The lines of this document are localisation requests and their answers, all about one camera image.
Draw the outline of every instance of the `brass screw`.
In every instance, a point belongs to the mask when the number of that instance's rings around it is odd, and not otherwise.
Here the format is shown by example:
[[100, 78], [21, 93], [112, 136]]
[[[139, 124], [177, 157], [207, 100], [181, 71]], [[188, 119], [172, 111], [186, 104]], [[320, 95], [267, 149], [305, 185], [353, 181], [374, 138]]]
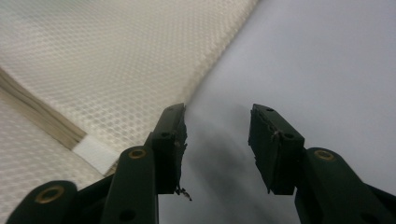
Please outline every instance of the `brass screw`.
[[136, 160], [145, 157], [147, 154], [145, 149], [136, 148], [132, 150], [128, 155], [131, 159]]
[[315, 156], [324, 160], [324, 161], [335, 161], [335, 157], [332, 153], [325, 151], [325, 150], [316, 150]]
[[50, 203], [55, 201], [64, 194], [64, 187], [60, 185], [55, 185], [44, 189], [35, 197], [35, 202], [37, 203]]

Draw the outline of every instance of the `gray surface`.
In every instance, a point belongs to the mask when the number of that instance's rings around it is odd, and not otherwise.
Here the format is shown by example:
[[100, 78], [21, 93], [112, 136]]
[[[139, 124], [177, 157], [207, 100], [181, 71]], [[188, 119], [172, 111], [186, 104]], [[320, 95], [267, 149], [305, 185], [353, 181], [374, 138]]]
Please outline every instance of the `gray surface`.
[[161, 196], [162, 223], [299, 223], [293, 197], [267, 195], [254, 165], [253, 103], [396, 194], [395, 40], [395, 1], [261, 1], [192, 98], [182, 185], [193, 201]]

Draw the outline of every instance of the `white cloth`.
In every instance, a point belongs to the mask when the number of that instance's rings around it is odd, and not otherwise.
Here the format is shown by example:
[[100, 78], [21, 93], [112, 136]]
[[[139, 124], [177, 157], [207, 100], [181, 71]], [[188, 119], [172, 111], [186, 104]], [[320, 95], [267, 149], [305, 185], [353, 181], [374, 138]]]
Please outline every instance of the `white cloth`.
[[112, 150], [186, 102], [257, 0], [0, 3], [0, 66]]
[[0, 98], [0, 223], [34, 188], [69, 180], [84, 188], [103, 178], [78, 155]]

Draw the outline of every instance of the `white table surface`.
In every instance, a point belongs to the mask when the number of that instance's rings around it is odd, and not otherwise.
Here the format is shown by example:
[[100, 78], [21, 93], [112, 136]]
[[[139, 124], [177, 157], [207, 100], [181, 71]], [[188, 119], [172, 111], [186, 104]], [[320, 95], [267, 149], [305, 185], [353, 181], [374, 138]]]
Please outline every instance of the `white table surface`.
[[161, 196], [161, 223], [299, 223], [294, 197], [268, 195], [254, 164], [254, 103], [396, 195], [396, 1], [260, 1], [189, 103], [193, 201]]

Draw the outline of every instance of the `waffle-patterned fabric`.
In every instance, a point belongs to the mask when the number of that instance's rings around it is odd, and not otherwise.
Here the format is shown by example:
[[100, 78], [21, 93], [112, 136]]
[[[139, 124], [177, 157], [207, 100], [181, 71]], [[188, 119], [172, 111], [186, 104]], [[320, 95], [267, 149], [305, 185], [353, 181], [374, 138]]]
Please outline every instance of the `waffle-patterned fabric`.
[[0, 223], [39, 185], [61, 179], [81, 189], [103, 178], [1, 98], [0, 155]]
[[117, 152], [186, 102], [257, 0], [0, 2], [0, 67]]

